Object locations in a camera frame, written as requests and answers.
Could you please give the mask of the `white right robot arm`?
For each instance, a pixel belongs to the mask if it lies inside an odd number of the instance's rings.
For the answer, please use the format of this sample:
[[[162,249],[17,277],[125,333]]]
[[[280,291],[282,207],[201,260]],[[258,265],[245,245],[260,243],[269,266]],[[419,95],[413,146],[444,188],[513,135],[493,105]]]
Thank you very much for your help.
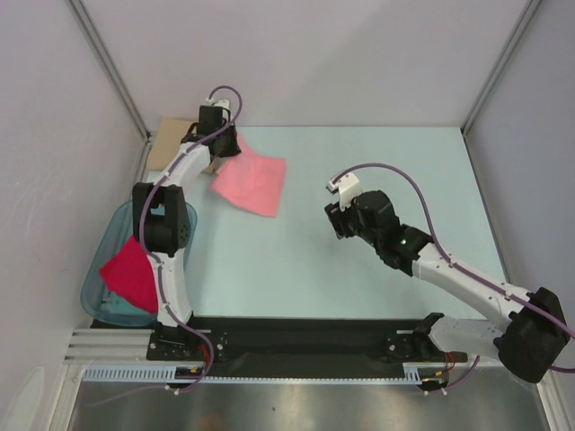
[[[490,357],[527,383],[539,383],[552,369],[570,340],[555,293],[492,281],[443,256],[429,234],[400,222],[381,190],[330,192],[338,200],[324,211],[338,238],[362,239],[386,266],[441,288],[482,316],[460,321],[430,314],[414,338],[421,358],[435,360],[445,351]]]

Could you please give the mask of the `pink t shirt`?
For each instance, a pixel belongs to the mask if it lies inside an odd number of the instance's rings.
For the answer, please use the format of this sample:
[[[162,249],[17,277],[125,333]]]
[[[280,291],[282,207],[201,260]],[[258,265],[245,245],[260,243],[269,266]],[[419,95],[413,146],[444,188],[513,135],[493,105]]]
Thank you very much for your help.
[[[279,211],[287,165],[284,159],[256,154],[237,135],[241,153],[217,171],[211,190],[229,204],[257,216],[274,218]]]

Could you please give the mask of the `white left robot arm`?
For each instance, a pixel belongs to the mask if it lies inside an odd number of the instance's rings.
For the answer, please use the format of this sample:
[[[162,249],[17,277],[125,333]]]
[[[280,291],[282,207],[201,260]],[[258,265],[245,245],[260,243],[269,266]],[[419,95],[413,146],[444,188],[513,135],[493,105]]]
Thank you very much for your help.
[[[241,153],[230,101],[209,99],[199,107],[199,120],[189,128],[158,180],[132,189],[133,234],[153,272],[157,322],[177,328],[192,308],[185,286],[185,251],[194,234],[185,190],[216,159]]]

